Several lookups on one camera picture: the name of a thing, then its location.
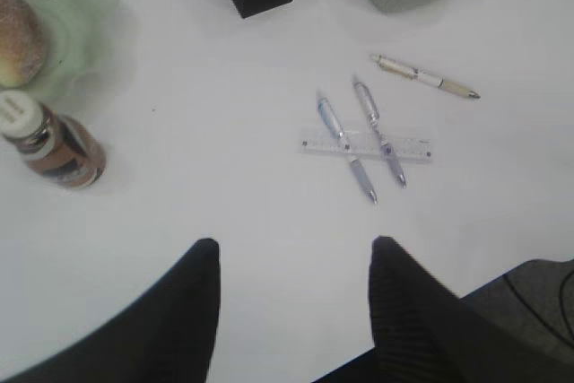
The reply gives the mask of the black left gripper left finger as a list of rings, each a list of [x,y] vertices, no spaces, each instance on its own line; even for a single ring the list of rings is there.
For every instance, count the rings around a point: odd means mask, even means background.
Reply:
[[[105,325],[10,380],[205,382],[220,306],[220,247],[200,239]]]

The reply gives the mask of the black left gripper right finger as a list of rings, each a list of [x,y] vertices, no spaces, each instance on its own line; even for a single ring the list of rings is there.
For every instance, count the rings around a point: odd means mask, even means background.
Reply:
[[[573,368],[536,352],[465,305],[390,237],[372,243],[370,322],[391,382],[571,382]]]

